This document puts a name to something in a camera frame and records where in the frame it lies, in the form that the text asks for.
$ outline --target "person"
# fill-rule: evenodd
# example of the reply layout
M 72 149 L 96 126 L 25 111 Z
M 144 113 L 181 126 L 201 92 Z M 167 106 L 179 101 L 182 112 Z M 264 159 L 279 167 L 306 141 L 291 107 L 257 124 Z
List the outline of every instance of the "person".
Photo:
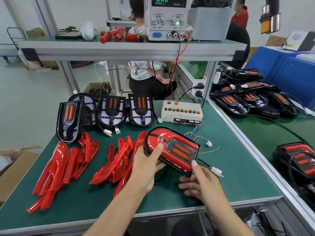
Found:
M 162 150 L 163 143 L 160 143 L 149 157 L 144 154 L 143 146 L 137 150 L 127 184 L 84 236 L 125 234 L 145 195 L 153 188 L 155 173 L 165 166 L 164 163 L 158 162 Z M 211 221 L 222 236 L 254 236 L 231 208 L 218 178 L 207 168 L 199 166 L 196 161 L 192 161 L 191 165 L 194 175 L 191 178 L 180 177 L 179 188 L 184 190 L 184 194 L 204 203 Z
M 245 6 L 245 0 L 237 0 L 234 9 L 236 13 L 232 17 L 231 23 L 236 23 L 246 29 L 248 22 L 248 12 L 247 6 Z
M 136 25 L 129 30 L 130 34 L 145 34 L 144 0 L 129 0 Z M 174 65 L 175 61 L 165 61 Z M 157 100 L 164 100 L 177 88 L 176 81 L 164 79 L 160 74 L 161 61 L 129 61 L 131 73 L 128 76 L 129 88 L 133 94 L 151 94 Z
M 229 26 L 229 30 L 227 31 L 226 39 L 247 44 L 244 56 L 241 60 L 225 62 L 235 69 L 242 68 L 250 53 L 250 36 L 247 30 L 237 25 L 236 23 L 231 23 Z

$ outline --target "red wire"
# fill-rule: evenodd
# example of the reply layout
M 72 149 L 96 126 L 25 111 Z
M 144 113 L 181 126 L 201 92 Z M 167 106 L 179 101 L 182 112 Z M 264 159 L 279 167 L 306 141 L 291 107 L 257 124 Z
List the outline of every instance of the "red wire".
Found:
M 184 50 L 176 57 L 176 63 L 175 63 L 175 66 L 174 66 L 174 69 L 173 69 L 171 78 L 169 79 L 169 83 L 168 83 L 168 85 L 167 85 L 167 90 L 168 90 L 169 84 L 170 84 L 171 81 L 172 81 L 172 78 L 173 78 L 173 75 L 174 75 L 174 72 L 175 72 L 175 69 L 176 69 L 176 65 L 177 65 L 178 58 L 179 58 L 179 56 L 181 56 L 181 54 L 187 49 L 188 43 L 189 43 L 189 40 L 188 40 L 188 38 L 187 38 L 186 47 L 185 47 Z

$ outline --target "woman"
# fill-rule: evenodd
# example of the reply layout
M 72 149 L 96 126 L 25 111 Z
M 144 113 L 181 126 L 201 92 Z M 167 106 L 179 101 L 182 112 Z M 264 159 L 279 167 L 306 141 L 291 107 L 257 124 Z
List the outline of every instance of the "woman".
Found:
M 236 23 L 239 26 L 246 29 L 248 22 L 247 6 L 245 6 L 245 0 L 237 0 L 235 4 L 236 13 L 232 17 L 231 23 Z

